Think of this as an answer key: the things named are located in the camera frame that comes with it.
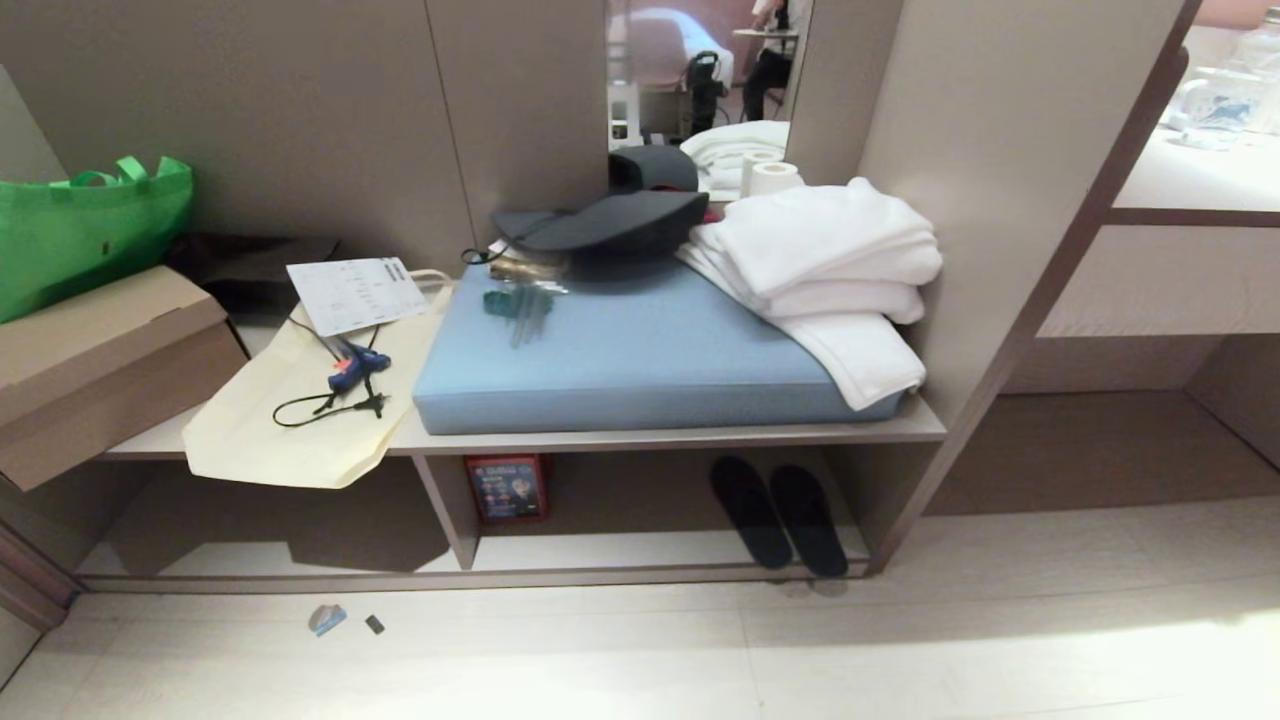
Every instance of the red box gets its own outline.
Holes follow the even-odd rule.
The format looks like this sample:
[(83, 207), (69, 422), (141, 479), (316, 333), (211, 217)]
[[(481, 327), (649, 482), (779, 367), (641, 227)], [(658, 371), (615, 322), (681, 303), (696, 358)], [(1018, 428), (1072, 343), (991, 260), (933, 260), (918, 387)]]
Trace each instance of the red box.
[(550, 455), (468, 455), (471, 495), (484, 523), (530, 523), (550, 512)]

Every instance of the paper sheet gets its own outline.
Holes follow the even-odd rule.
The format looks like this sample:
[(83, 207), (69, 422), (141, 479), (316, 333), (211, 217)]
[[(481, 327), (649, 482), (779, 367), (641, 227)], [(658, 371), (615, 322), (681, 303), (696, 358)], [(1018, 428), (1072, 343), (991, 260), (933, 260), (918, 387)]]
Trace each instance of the paper sheet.
[(399, 258), (287, 265), (302, 306), (323, 337), (426, 311)]

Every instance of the slipper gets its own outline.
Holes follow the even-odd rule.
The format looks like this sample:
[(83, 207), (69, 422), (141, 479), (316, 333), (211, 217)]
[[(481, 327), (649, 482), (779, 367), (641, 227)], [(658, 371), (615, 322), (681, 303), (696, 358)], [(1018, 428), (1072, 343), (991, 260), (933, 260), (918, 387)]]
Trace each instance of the slipper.
[(787, 527), (787, 534), (810, 573), (822, 578), (849, 574), (849, 559), (836, 536), (822, 483), (809, 470), (783, 465), (769, 479), (773, 503)]
[(721, 457), (712, 466), (712, 488), (756, 562), (769, 570), (791, 562), (791, 543), (755, 468), (741, 457)]

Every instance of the toilet paper roll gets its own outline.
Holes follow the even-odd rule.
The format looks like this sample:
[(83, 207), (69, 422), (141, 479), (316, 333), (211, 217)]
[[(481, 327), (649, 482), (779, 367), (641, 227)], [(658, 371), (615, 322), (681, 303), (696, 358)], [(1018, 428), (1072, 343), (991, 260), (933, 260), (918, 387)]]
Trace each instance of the toilet paper roll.
[(762, 165), (764, 163), (781, 163), (782, 151), (781, 150), (755, 150), (742, 155), (742, 182), (739, 183), (739, 188), (742, 191), (742, 197), (749, 197), (751, 195), (751, 168)]
[(773, 195), (792, 187), (804, 187), (804, 178), (800, 177), (800, 168), (791, 163), (764, 163), (751, 168), (749, 197)]

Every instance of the blue seat cushion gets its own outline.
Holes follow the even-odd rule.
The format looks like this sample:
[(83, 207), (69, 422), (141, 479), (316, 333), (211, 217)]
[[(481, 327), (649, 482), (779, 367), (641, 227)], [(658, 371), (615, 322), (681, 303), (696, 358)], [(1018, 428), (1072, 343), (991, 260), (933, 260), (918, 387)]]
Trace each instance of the blue seat cushion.
[(675, 259), (579, 268), (541, 334), (484, 311), (486, 266), (458, 282), (413, 389), (433, 434), (628, 430), (892, 418), (855, 413), (800, 345)]

